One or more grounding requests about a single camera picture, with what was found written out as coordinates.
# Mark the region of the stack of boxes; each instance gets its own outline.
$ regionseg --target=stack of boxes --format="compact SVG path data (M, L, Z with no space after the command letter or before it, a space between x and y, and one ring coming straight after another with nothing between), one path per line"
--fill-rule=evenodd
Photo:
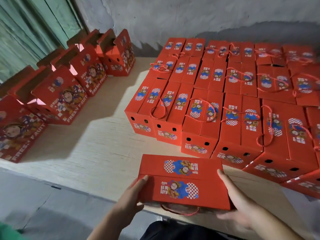
M67 45L0 86L2 159L18 163L48 124L70 125L107 75L128 76L135 61L126 29L118 37L80 31Z
M125 112L139 134L320 198L309 46L170 38Z

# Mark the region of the concrete wall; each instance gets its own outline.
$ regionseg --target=concrete wall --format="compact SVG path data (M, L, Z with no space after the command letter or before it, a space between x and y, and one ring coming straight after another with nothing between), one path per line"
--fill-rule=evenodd
M136 56L169 37L320 47L320 0L75 0L90 30L126 28Z

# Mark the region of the table surface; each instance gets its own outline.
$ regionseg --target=table surface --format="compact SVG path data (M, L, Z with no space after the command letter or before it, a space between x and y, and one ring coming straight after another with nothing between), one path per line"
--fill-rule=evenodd
M72 125L50 125L22 162L0 160L0 167L116 201L137 177L142 154L188 157L180 152L179 146L135 134L124 113L152 62L154 58L137 58L130 76L108 77ZM228 166L224 166L224 171L258 204L305 239L314 239L281 186ZM221 221L213 214L185 217L161 208L145 209L238 237L260 239L254 232L239 231L234 223Z

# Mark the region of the green curtain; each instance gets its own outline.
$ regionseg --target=green curtain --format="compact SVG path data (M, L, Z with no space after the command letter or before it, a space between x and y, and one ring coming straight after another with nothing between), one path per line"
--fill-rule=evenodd
M0 0L0 81L36 63L82 29L70 0Z

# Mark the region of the right hand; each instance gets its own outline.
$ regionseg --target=right hand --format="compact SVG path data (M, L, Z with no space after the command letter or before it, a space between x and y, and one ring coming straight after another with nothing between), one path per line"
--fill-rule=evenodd
M246 228L252 228L249 213L255 208L259 208L256 202L246 196L223 171L218 169L218 175L225 184L229 197L237 210L227 213L217 213L218 219L233 220Z

